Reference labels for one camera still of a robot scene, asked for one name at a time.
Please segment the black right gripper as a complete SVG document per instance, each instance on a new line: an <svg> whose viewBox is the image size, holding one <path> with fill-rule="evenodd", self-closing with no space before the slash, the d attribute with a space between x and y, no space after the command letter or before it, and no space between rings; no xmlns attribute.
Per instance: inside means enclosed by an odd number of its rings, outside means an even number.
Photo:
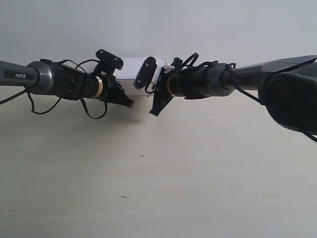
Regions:
<svg viewBox="0 0 317 238"><path fill-rule="evenodd" d="M167 90L167 80L169 75L161 75L157 81L157 87L154 93L153 105L149 113L158 116L161 111L173 99L173 96Z"/></svg>

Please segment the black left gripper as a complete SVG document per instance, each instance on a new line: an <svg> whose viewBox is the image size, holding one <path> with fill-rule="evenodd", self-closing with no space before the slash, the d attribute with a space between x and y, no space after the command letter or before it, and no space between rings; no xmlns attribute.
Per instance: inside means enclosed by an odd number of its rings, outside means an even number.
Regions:
<svg viewBox="0 0 317 238"><path fill-rule="evenodd" d="M131 100L125 93L122 86L116 81L114 76L101 75L101 79L105 84L106 88L100 100L106 103L112 103L122 105L127 108L131 108L134 105L134 100Z"/></svg>

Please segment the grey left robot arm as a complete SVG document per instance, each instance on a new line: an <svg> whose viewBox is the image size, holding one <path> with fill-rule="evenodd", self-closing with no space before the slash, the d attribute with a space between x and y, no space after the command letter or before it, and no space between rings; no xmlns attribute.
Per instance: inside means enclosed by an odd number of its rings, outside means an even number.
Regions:
<svg viewBox="0 0 317 238"><path fill-rule="evenodd" d="M51 95L72 101L97 99L132 107L134 101L125 94L114 76L120 67L103 60L97 60L96 64L95 69L87 73L79 65L76 68L66 65L65 60L41 59L27 66L1 61L0 84L24 87L34 95Z"/></svg>

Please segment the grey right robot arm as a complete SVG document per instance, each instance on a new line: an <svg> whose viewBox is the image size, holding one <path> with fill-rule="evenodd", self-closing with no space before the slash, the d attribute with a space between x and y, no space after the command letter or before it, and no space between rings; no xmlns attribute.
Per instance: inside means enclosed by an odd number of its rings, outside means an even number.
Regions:
<svg viewBox="0 0 317 238"><path fill-rule="evenodd" d="M207 61L162 71L150 114L158 116L176 97L199 100L227 97L238 91L264 106L285 129L317 140L317 57L275 59L238 67Z"/></svg>

